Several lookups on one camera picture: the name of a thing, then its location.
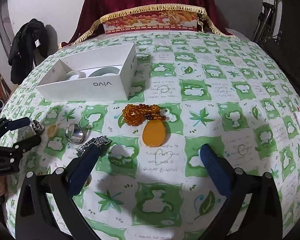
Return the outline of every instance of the silver screw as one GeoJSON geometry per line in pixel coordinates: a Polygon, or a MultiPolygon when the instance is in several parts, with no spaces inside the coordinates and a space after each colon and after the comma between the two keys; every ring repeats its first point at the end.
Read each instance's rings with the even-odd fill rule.
{"type": "Polygon", "coordinates": [[[242,174],[243,174],[243,169],[241,169],[241,168],[235,168],[235,169],[234,169],[234,172],[235,172],[236,174],[238,174],[238,175],[242,175],[242,174]]]}
{"type": "Polygon", "coordinates": [[[265,176],[268,178],[268,179],[271,179],[272,178],[272,175],[270,172],[265,172],[265,176]]]}
{"type": "Polygon", "coordinates": [[[56,174],[61,174],[61,173],[63,173],[63,171],[64,171],[64,168],[57,168],[56,174]]]}
{"type": "Polygon", "coordinates": [[[31,178],[33,176],[33,172],[29,171],[26,176],[27,176],[27,178],[31,178]]]}

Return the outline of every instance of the vivo logo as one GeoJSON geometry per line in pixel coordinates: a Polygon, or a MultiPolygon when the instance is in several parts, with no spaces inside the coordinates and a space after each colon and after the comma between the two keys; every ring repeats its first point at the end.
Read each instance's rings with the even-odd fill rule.
{"type": "Polygon", "coordinates": [[[101,86],[101,85],[106,87],[107,85],[112,85],[112,84],[110,82],[107,82],[107,83],[105,83],[105,82],[103,82],[103,83],[99,82],[99,83],[93,83],[93,85],[96,86],[96,87],[97,86],[101,86]]]}

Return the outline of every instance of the green and white tablecloth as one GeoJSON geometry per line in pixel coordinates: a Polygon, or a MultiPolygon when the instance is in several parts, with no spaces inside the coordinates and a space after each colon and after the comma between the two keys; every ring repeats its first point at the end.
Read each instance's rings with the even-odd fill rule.
{"type": "MultiPolygon", "coordinates": [[[[28,171],[53,172],[76,157],[64,132],[69,123],[88,130],[88,138],[112,140],[109,154],[93,169],[92,181],[74,201],[102,239],[196,240],[225,198],[199,158],[202,144],[247,173],[272,173],[282,205],[284,235],[300,217],[300,129],[294,112],[299,96],[285,75],[258,45],[237,38],[196,32],[134,32],[104,35],[56,52],[25,79],[2,116],[28,116],[59,127],[55,138],[42,136],[24,154],[20,173],[8,176],[7,226],[15,214],[28,171]],[[36,85],[61,57],[102,46],[134,42],[138,70],[128,102],[47,102],[36,85]],[[167,142],[144,145],[138,127],[124,123],[122,109],[158,104],[167,116],[167,142]]],[[[10,132],[0,145],[11,146],[25,131],[10,132]]],[[[51,209],[68,232],[53,198],[51,209]]],[[[247,209],[247,195],[231,231],[247,209]]]]}

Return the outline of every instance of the yellow pendant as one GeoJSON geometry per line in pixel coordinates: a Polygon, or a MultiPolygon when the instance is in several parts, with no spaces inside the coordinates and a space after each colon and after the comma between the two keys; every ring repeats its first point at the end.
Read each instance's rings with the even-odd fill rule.
{"type": "Polygon", "coordinates": [[[145,145],[159,147],[162,145],[166,136],[166,130],[161,120],[150,120],[142,133],[145,145]]]}

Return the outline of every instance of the vivo box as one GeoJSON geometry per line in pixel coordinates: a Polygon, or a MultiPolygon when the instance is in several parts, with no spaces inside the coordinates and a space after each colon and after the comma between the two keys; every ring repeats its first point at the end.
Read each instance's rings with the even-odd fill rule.
{"type": "Polygon", "coordinates": [[[134,43],[91,49],[59,59],[37,89],[50,102],[128,100],[136,68],[134,43]],[[88,77],[102,68],[111,74],[88,77]],[[73,70],[87,77],[60,81],[73,70]]]}

